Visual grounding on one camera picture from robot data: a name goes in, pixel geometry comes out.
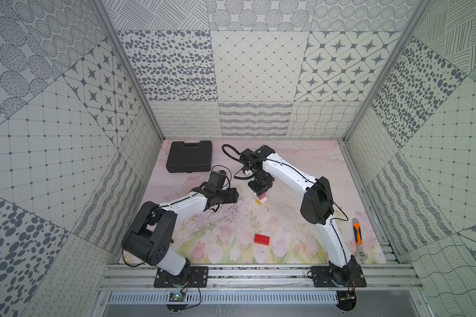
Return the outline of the red lego brick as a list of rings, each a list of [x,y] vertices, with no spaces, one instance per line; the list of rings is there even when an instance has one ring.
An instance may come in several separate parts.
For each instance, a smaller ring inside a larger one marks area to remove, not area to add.
[[[263,246],[268,246],[270,244],[270,237],[269,236],[264,236],[264,235],[259,235],[255,234],[254,236],[254,243],[255,244],[260,244]]]

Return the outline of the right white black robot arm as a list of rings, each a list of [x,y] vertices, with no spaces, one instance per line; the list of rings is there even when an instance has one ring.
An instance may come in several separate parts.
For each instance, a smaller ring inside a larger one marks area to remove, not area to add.
[[[350,281],[353,269],[358,267],[355,257],[346,247],[335,221],[335,208],[328,179],[316,178],[290,165],[267,145],[239,153],[242,171],[250,173],[248,186],[258,198],[263,198],[279,180],[288,185],[301,198],[301,216],[320,232],[329,258],[330,275],[337,285]]]

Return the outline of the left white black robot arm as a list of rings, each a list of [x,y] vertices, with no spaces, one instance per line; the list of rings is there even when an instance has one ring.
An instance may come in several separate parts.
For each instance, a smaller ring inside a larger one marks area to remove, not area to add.
[[[238,197],[226,172],[213,171],[208,181],[182,198],[161,204],[145,202],[124,235],[122,249],[168,273],[176,284],[184,284],[189,280],[190,260],[171,249],[175,227],[198,213],[237,203]]]

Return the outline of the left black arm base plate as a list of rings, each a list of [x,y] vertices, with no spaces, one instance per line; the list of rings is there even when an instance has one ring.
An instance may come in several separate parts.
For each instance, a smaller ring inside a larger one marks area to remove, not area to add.
[[[154,288],[185,287],[205,288],[208,282],[207,266],[188,266],[178,275],[159,269],[155,275]]]

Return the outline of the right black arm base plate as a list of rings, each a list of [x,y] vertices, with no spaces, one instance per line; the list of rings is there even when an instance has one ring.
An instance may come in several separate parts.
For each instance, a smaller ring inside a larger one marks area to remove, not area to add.
[[[337,277],[328,265],[312,266],[307,273],[307,277],[313,281],[314,287],[366,287],[367,282],[362,272],[362,268],[358,266],[349,271],[341,273]]]

